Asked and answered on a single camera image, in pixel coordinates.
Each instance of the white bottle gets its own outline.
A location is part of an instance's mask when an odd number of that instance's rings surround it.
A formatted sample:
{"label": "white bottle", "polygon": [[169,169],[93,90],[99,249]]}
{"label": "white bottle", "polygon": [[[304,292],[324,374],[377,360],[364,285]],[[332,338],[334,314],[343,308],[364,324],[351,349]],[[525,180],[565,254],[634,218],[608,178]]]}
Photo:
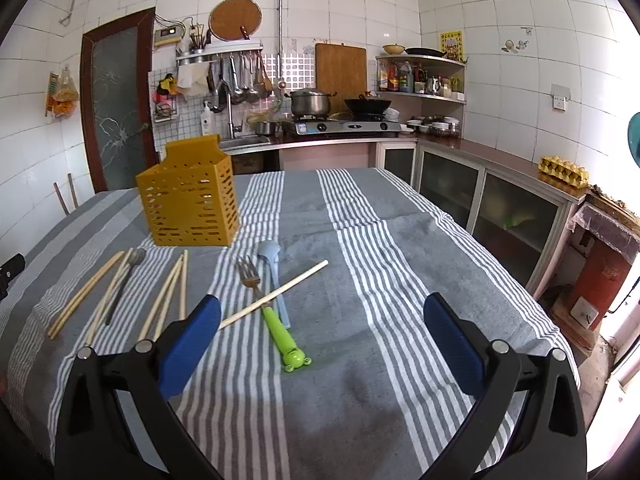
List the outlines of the white bottle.
{"label": "white bottle", "polygon": [[200,127],[203,135],[213,133],[213,112],[209,108],[209,103],[204,101],[204,110],[200,114]]}

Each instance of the gray tablecloth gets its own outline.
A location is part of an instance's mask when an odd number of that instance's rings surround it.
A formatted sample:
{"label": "gray tablecloth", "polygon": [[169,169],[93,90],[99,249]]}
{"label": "gray tablecloth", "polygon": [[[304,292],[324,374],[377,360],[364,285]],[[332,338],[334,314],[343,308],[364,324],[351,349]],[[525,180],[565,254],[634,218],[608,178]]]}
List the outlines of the gray tablecloth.
{"label": "gray tablecloth", "polygon": [[[232,246],[190,249],[189,309],[207,292],[222,301],[223,317],[250,303],[235,261],[255,257],[267,238],[283,247],[282,282],[320,260],[330,264],[284,295],[291,333],[311,366],[284,373],[255,313],[216,335],[172,400],[227,480],[419,478],[473,402],[422,322],[430,292],[490,340],[533,354],[559,346],[571,355],[542,309],[486,250],[384,170],[240,176],[236,194],[241,228]],[[54,341],[47,327],[115,251],[131,246],[144,247],[147,258],[94,343],[98,353],[128,350],[181,252],[153,244],[136,190],[99,194],[57,225],[0,303],[0,370],[9,383],[3,400],[46,456],[53,457],[70,366],[108,280]],[[257,267],[268,286],[266,266]],[[176,317],[174,304],[168,322]],[[512,403],[482,466],[504,449],[521,402]]]}

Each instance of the wire basket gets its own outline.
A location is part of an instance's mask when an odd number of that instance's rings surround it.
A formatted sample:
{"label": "wire basket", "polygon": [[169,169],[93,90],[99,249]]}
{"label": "wire basket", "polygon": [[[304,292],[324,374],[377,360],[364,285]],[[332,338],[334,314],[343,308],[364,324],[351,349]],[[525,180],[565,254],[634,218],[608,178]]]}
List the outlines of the wire basket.
{"label": "wire basket", "polygon": [[212,135],[167,143],[166,158],[136,176],[159,246],[229,246],[238,230],[231,157]]}

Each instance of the wooden stick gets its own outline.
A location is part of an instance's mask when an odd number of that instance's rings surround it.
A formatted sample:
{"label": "wooden stick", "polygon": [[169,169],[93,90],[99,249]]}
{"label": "wooden stick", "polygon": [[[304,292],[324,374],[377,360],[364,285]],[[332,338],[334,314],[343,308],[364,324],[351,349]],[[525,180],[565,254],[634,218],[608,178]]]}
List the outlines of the wooden stick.
{"label": "wooden stick", "polygon": [[182,261],[182,255],[180,255],[180,258],[178,258],[178,261],[175,263],[174,268],[171,269],[171,272],[169,272],[169,275],[166,277],[166,280],[164,281],[164,284],[162,285],[162,288],[160,289],[160,292],[158,293],[158,297],[154,301],[154,304],[151,307],[151,310],[149,311],[148,316],[146,316],[145,323],[142,326],[142,330],[140,330],[140,334],[138,335],[138,341],[143,340],[143,339],[146,338],[146,333],[149,332],[149,327],[151,327],[151,322],[154,320],[154,316],[156,315],[156,312],[158,311],[158,307],[160,306],[160,302],[162,301],[162,298],[164,298],[164,293],[166,292],[167,288],[169,287],[169,284],[171,283],[171,280],[174,278],[174,274],[180,268],[180,262],[181,261]]}
{"label": "wooden stick", "polygon": [[180,307],[178,308],[178,319],[187,319],[187,260],[189,251],[182,253],[182,275],[180,280]]}
{"label": "wooden stick", "polygon": [[133,247],[129,248],[129,251],[127,251],[127,254],[125,254],[124,258],[120,262],[120,266],[118,266],[118,270],[116,270],[116,273],[113,275],[113,278],[111,279],[111,282],[109,283],[109,286],[107,287],[107,290],[105,291],[104,296],[100,300],[100,303],[98,303],[98,306],[95,308],[94,321],[91,323],[91,328],[89,329],[89,333],[86,336],[87,346],[91,346],[94,342],[95,333],[98,332],[98,325],[100,325],[102,314],[104,313],[107,305],[109,304],[109,300],[113,295],[113,289],[116,287],[116,284],[118,283],[122,275],[122,270],[124,269],[124,266],[129,261],[129,257],[131,256],[131,251],[133,251]]}
{"label": "wooden stick", "polygon": [[238,321],[238,319],[240,319],[241,317],[244,317],[247,314],[252,313],[254,310],[260,308],[265,303],[271,301],[273,298],[275,298],[276,296],[282,294],[283,292],[286,292],[292,286],[297,285],[302,280],[306,280],[313,273],[318,272],[318,270],[322,269],[323,267],[326,267],[327,265],[329,265],[329,260],[323,260],[322,262],[320,262],[319,264],[311,267],[309,270],[303,272],[302,274],[300,274],[299,276],[297,276],[296,278],[294,278],[290,282],[285,283],[283,286],[277,288],[273,292],[270,292],[266,296],[261,297],[260,300],[255,301],[254,303],[252,303],[248,307],[245,307],[244,309],[236,312],[232,316],[227,317],[225,320],[223,320],[222,323],[220,323],[220,327],[218,328],[218,330],[222,330],[225,326],[229,326],[230,324]]}
{"label": "wooden stick", "polygon": [[60,188],[58,187],[58,183],[53,183],[53,189],[56,190],[56,195],[58,196],[58,200],[60,200],[60,205],[62,206],[62,211],[65,212],[65,215],[69,216],[69,209],[66,208],[65,199],[62,198],[62,193],[60,193]]}
{"label": "wooden stick", "polygon": [[66,178],[69,180],[69,189],[71,190],[71,198],[74,201],[74,207],[78,209],[78,197],[76,196],[76,188],[74,187],[74,180],[71,177],[71,173],[67,173]]}
{"label": "wooden stick", "polygon": [[180,269],[184,267],[184,255],[180,256],[178,259],[180,263],[180,267],[175,271],[174,276],[171,279],[171,284],[169,285],[169,290],[164,297],[164,304],[162,305],[162,309],[160,310],[160,314],[158,315],[158,323],[156,324],[156,333],[154,334],[154,341],[157,341],[162,333],[162,327],[164,326],[164,320],[166,319],[166,314],[169,312],[169,305],[171,304],[171,299],[174,296],[175,285],[178,283],[178,277],[180,276]]}
{"label": "wooden stick", "polygon": [[79,293],[74,296],[74,299],[62,310],[62,313],[60,313],[60,316],[56,320],[56,323],[49,330],[49,337],[51,339],[54,339],[58,335],[58,332],[60,332],[60,330],[62,330],[62,327],[65,325],[65,323],[71,317],[71,315],[76,311],[76,309],[78,308],[80,303],[82,303],[82,300],[84,300],[84,298],[87,297],[89,292],[91,292],[92,288],[94,288],[95,284],[100,281],[101,277],[103,277],[107,273],[107,271],[109,269],[111,269],[111,267],[113,267],[113,265],[122,256],[123,252],[124,251],[119,251],[119,252],[115,253],[111,257],[111,260],[109,260],[107,263],[105,263],[100,268],[100,270],[94,274],[94,276],[79,291]]}

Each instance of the yellow bowl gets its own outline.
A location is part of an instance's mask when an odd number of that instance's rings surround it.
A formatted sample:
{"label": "yellow bowl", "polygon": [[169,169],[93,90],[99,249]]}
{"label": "yellow bowl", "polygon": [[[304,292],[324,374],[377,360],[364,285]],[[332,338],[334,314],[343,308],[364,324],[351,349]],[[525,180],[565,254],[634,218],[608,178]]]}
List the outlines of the yellow bowl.
{"label": "yellow bowl", "polygon": [[402,54],[404,52],[404,46],[402,45],[398,45],[398,44],[393,44],[393,45],[383,45],[382,48],[385,49],[385,52],[387,54],[393,54],[393,55],[397,55],[397,54]]}

